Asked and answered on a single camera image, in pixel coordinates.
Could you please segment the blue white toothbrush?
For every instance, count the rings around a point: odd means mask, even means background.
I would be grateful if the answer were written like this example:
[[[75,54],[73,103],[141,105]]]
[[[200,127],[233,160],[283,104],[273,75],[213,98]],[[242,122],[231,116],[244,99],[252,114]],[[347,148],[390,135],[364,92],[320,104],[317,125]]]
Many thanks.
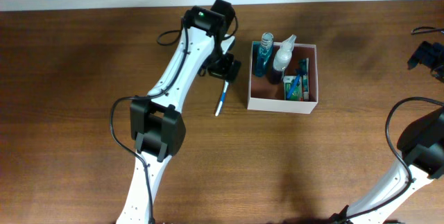
[[[221,109],[223,107],[224,101],[225,101],[225,97],[226,97],[226,93],[229,87],[229,82],[227,80],[224,81],[224,86],[223,86],[223,91],[221,93],[221,97],[219,99],[219,103],[217,105],[216,111],[215,111],[215,116],[217,117],[218,115],[220,115]]]

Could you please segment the teal mouthwash bottle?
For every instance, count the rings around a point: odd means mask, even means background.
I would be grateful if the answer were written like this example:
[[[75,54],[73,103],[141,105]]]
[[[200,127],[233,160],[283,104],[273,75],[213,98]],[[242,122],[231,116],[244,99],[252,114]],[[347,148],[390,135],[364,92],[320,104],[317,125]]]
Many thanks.
[[[254,74],[257,77],[262,77],[267,72],[268,63],[273,52],[273,43],[274,36],[272,33],[264,33],[260,42],[253,42],[256,57]]]

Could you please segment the clear spray bottle purple liquid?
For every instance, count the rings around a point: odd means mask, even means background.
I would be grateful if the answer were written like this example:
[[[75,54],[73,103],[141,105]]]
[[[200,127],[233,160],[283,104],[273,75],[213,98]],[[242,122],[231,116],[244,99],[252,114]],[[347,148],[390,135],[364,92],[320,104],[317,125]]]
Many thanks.
[[[292,59],[292,52],[296,38],[296,35],[291,35],[288,39],[282,42],[280,48],[276,52],[270,75],[271,84],[279,84],[283,79],[285,70]]]

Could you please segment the blue disposable razor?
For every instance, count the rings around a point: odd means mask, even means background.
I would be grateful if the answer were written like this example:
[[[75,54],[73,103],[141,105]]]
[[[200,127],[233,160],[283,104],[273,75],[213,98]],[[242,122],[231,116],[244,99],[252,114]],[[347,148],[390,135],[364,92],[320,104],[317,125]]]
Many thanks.
[[[284,99],[287,101],[309,101],[308,68],[296,69],[295,76],[284,77]]]

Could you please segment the green soap box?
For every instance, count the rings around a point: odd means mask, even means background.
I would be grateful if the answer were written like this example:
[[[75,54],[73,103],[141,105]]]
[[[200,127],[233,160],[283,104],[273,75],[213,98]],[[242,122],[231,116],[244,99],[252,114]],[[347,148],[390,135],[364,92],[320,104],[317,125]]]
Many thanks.
[[[284,83],[284,99],[286,101],[303,101],[302,96],[302,78],[297,76],[285,76]]]

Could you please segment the red green toothpaste tube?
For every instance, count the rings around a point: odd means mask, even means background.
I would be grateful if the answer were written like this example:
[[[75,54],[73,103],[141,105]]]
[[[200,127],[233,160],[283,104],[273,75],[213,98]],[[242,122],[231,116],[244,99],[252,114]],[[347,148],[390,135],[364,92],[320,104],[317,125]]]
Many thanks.
[[[309,101],[309,59],[299,61],[300,75],[302,76],[302,96],[304,101]]]

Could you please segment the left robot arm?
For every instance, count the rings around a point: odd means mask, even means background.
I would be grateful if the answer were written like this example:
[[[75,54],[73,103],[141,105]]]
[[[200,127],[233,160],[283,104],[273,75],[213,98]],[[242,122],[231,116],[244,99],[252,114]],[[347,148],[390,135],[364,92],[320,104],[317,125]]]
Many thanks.
[[[174,41],[178,47],[161,78],[147,95],[127,97],[135,143],[128,152],[135,157],[135,169],[118,223],[154,223],[162,175],[185,139],[182,107],[194,79],[208,74],[231,83],[239,73],[241,63],[230,53],[235,36],[228,32],[235,22],[235,10],[224,0],[210,9],[187,10]]]

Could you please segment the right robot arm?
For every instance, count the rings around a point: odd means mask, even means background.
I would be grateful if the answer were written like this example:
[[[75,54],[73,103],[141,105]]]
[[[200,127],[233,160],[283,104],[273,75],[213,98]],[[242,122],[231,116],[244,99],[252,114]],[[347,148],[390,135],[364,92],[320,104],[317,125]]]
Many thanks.
[[[394,146],[389,126],[404,103],[426,102],[438,108],[410,123]],[[398,101],[384,127],[388,147],[395,155],[391,168],[357,202],[333,214],[330,223],[386,223],[389,216],[412,194],[443,176],[443,102],[420,96]]]

